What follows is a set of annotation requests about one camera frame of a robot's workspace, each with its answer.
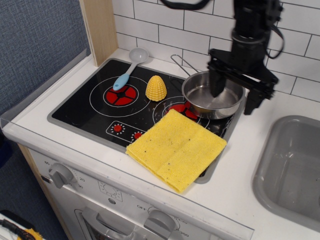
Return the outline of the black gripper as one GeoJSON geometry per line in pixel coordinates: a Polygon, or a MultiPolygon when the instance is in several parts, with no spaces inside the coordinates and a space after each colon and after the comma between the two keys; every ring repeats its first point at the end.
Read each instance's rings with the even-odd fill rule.
{"type": "Polygon", "coordinates": [[[251,115],[264,99],[271,99],[277,77],[264,65],[268,38],[233,37],[231,51],[209,50],[209,83],[211,95],[216,98],[225,88],[226,80],[249,90],[244,114],[251,115]]]}

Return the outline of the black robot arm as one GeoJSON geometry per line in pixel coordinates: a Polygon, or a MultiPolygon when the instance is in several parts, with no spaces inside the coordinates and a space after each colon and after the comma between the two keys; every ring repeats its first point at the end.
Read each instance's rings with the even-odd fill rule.
{"type": "Polygon", "coordinates": [[[280,37],[275,26],[283,7],[278,0],[235,0],[235,27],[231,51],[211,49],[208,63],[210,92],[217,97],[230,80],[249,90],[245,115],[259,108],[264,99],[273,97],[278,78],[264,64],[271,32],[280,37]]]}

